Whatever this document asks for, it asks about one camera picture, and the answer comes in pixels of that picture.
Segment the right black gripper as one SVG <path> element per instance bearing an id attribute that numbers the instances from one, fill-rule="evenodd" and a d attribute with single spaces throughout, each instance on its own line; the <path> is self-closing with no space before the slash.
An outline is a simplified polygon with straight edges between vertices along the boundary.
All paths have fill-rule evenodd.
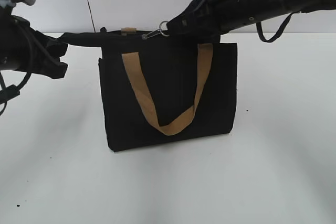
<path id="1" fill-rule="evenodd" d="M 220 42 L 219 25 L 208 0 L 192 0 L 166 26 L 170 36 L 189 38 L 201 43 Z"/>

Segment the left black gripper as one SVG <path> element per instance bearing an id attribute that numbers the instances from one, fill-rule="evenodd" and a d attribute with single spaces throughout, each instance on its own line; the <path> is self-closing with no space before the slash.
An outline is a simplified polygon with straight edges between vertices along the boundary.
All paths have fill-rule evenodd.
<path id="1" fill-rule="evenodd" d="M 61 57 L 65 56 L 68 44 L 31 28 L 27 28 L 26 33 L 33 53 L 32 59 L 28 59 L 26 72 L 54 80 L 64 78 L 68 65 L 61 61 Z"/>

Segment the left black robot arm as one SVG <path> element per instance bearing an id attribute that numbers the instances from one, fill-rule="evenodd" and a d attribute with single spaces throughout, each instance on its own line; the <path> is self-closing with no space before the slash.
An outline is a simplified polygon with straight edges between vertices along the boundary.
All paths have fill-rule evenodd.
<path id="1" fill-rule="evenodd" d="M 12 14 L 17 4 L 36 0 L 1 0 L 1 70 L 39 74 L 51 79 L 65 76 L 68 65 L 60 58 L 68 45 L 34 30 L 30 22 Z"/>

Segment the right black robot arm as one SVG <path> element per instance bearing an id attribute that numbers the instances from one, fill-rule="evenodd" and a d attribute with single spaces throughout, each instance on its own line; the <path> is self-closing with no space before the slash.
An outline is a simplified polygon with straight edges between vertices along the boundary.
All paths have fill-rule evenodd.
<path id="1" fill-rule="evenodd" d="M 334 9 L 335 0 L 192 0 L 166 26 L 171 36 L 215 37 L 255 24 L 260 39 L 270 43 L 293 14 Z"/>

